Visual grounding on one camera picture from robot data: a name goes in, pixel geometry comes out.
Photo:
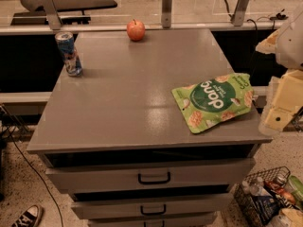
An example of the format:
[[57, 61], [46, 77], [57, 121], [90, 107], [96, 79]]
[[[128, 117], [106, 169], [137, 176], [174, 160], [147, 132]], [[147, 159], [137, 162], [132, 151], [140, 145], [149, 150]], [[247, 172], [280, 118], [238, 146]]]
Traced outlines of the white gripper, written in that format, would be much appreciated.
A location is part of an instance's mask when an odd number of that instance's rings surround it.
[[282, 132], [303, 107], [303, 6], [298, 6], [280, 30], [259, 42], [256, 50], [275, 54], [278, 64], [289, 70], [272, 77], [258, 130], [269, 136]]

